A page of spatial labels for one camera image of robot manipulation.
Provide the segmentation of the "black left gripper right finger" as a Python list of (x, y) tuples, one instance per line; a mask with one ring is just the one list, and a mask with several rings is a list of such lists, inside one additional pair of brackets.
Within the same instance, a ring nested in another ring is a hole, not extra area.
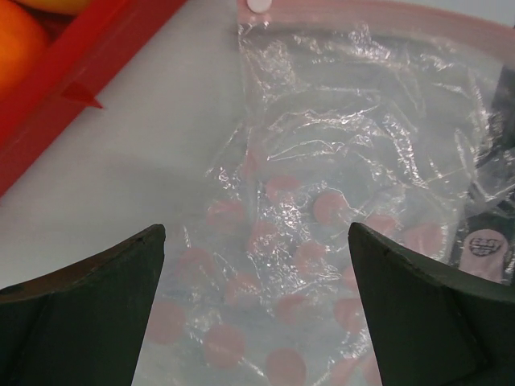
[(361, 223), (348, 244), (384, 385), (512, 385), (514, 289)]

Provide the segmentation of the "orange fruit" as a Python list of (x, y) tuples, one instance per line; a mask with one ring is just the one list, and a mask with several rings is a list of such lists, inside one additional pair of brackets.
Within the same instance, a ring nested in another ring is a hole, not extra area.
[(51, 40), (39, 22), (12, 1), (1, 1), (1, 99), (27, 76)]

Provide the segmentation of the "clear pink-dotted zip bag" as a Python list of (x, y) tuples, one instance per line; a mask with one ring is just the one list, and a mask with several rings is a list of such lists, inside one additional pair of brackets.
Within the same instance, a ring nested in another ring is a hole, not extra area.
[(514, 29), (238, 4), (245, 118), (167, 232), (137, 385), (384, 385), (348, 232), (514, 289)]

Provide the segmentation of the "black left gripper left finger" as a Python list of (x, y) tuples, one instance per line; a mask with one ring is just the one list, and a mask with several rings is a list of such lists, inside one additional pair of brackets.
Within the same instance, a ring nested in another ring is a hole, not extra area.
[(3, 385), (130, 385), (164, 262), (154, 224), (1, 291)]

